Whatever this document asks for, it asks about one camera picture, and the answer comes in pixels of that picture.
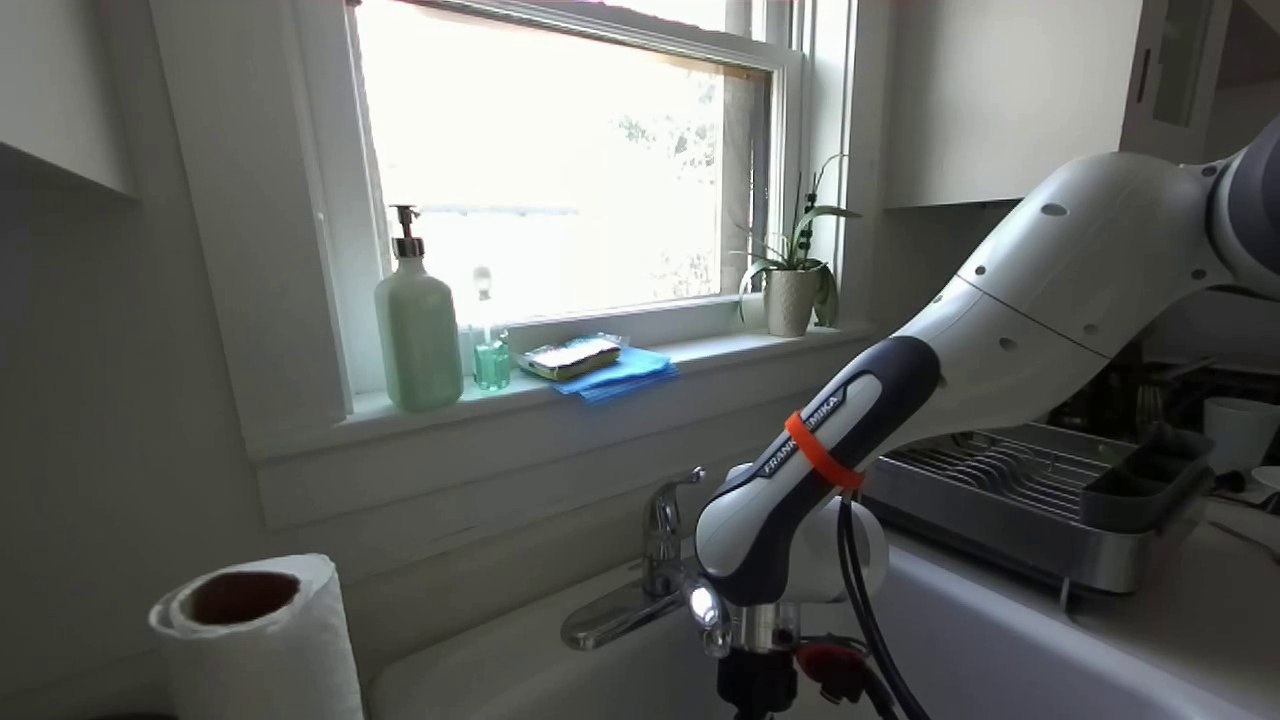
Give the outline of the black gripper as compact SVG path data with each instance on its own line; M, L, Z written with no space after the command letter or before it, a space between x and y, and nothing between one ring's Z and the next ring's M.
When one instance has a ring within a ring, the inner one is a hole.
M774 603L753 603L732 616L728 650L715 661L715 692L732 720L774 720L792 709L797 668Z

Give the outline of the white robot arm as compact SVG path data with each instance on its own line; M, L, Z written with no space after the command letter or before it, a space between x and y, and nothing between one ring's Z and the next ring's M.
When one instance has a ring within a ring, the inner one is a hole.
M781 609L815 509L844 512L888 448L1052 412L1205 287L1280 294L1280 125L1207 164L1105 152L1046 173L934 298L850 355L699 509L693 551L732 609L715 692L736 720L797 695Z

